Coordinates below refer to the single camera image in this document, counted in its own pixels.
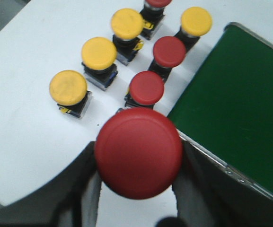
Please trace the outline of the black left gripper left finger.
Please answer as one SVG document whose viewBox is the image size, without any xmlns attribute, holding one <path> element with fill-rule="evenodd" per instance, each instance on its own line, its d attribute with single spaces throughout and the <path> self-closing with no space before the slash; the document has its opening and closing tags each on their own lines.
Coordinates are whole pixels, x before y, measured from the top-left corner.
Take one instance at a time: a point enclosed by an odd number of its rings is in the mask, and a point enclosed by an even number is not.
<svg viewBox="0 0 273 227">
<path fill-rule="evenodd" d="M 0 227 L 94 227 L 102 184 L 94 144 L 44 186 L 0 208 Z"/>
</svg>

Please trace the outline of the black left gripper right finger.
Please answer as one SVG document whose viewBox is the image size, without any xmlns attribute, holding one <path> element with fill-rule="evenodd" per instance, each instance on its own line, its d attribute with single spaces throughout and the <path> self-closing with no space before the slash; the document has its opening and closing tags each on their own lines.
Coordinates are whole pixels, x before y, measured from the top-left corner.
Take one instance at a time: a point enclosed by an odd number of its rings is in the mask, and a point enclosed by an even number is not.
<svg viewBox="0 0 273 227">
<path fill-rule="evenodd" d="M 183 141 L 172 184 L 177 216 L 188 227 L 273 227 L 273 199 L 239 182 Z"/>
</svg>

